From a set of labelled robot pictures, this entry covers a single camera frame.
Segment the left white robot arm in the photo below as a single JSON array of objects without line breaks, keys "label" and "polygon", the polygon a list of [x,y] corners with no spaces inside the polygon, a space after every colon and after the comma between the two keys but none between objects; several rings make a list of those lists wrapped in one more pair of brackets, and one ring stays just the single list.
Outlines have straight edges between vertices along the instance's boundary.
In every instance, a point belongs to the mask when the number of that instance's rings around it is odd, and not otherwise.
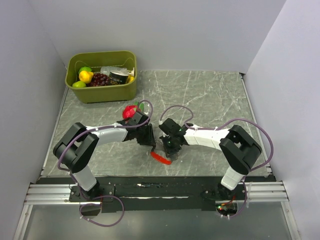
[{"label": "left white robot arm", "polygon": [[136,140],[141,146],[156,147],[150,116],[137,111],[133,117],[110,125],[89,127],[74,123],[53,148],[57,167],[68,172],[87,201],[95,200],[102,191],[89,168],[89,161],[99,145]]}]

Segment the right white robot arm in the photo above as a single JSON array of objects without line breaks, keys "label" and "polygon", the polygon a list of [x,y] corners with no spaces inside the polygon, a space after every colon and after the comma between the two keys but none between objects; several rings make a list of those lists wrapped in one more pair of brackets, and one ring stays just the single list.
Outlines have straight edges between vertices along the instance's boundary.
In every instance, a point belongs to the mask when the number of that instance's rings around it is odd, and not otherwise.
[{"label": "right white robot arm", "polygon": [[223,199],[230,199],[236,193],[239,182],[249,174],[262,153],[261,146],[240,125],[224,129],[205,129],[188,124],[180,126],[173,119],[159,121],[164,133],[160,138],[167,158],[172,158],[182,146],[202,146],[221,151],[228,162],[218,193]]}]

